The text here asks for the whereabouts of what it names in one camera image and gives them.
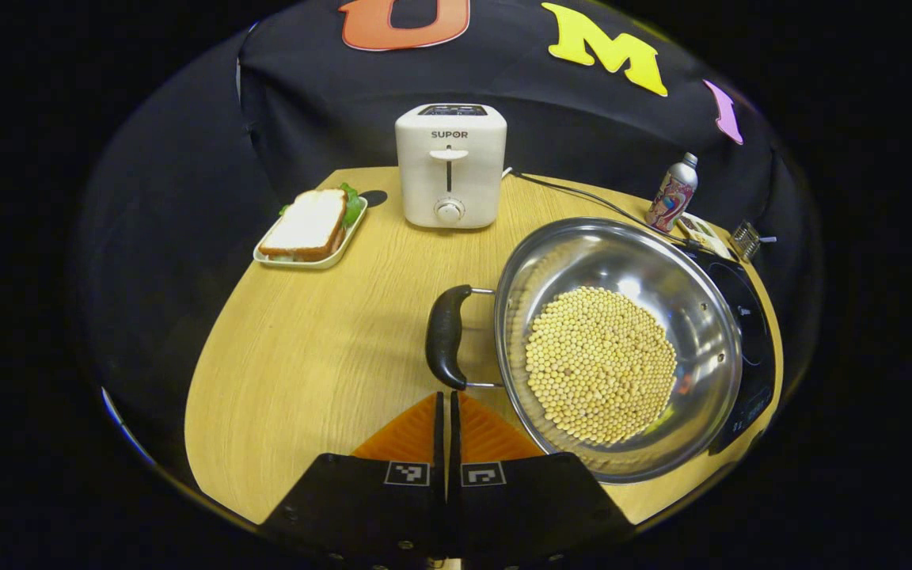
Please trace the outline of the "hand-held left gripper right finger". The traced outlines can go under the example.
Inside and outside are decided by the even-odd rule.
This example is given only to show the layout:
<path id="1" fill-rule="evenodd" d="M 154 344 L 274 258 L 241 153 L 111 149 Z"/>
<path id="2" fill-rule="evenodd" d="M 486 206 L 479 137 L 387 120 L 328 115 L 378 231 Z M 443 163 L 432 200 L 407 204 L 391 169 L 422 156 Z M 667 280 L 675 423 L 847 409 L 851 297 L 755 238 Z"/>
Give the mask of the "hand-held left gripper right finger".
<path id="1" fill-rule="evenodd" d="M 464 567 L 582 567 L 637 535 L 572 452 L 470 462 L 469 397 L 450 397 L 448 557 Z"/>

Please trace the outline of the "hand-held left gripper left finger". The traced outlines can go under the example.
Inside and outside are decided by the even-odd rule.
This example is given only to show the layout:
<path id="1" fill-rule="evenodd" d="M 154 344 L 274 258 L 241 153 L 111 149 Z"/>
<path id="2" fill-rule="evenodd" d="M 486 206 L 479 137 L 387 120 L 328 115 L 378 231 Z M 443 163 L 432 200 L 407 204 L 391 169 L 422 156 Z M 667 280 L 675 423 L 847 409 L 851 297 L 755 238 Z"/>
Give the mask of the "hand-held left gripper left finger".
<path id="1" fill-rule="evenodd" d="M 260 525 L 330 569 L 430 569 L 445 560 L 445 398 L 377 433 L 364 457 L 325 452 Z"/>

